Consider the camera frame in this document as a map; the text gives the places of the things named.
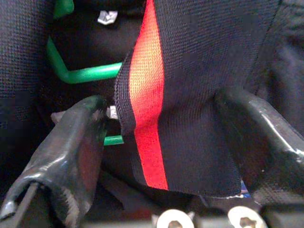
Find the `red stripe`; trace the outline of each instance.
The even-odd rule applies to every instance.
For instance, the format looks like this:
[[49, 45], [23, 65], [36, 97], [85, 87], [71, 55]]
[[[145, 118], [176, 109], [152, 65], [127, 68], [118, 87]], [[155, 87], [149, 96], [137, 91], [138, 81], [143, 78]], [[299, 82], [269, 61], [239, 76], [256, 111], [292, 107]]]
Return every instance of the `red stripe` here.
[[168, 189], [158, 135], [162, 110], [164, 70], [153, 0], [147, 1], [142, 29], [133, 52], [129, 91], [135, 116], [134, 130], [143, 174], [148, 186]]

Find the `orange stripe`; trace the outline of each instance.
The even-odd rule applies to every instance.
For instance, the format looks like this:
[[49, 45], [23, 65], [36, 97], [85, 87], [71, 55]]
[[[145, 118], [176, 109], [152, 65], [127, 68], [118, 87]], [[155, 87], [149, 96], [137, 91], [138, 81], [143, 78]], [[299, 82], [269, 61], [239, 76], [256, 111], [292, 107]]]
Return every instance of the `orange stripe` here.
[[168, 189], [158, 135], [162, 110], [164, 70], [153, 0], [147, 1], [142, 29], [133, 52], [129, 91], [135, 116], [134, 130], [145, 180], [150, 187]]

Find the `black cloth with red stripe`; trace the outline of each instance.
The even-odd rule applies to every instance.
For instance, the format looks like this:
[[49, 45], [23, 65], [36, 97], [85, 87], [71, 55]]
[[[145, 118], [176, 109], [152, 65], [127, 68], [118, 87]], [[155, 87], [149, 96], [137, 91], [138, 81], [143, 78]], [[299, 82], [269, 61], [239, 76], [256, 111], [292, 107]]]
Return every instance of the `black cloth with red stripe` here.
[[214, 106], [246, 86], [278, 0], [148, 0], [115, 85], [133, 172], [153, 188], [213, 197], [240, 192]]

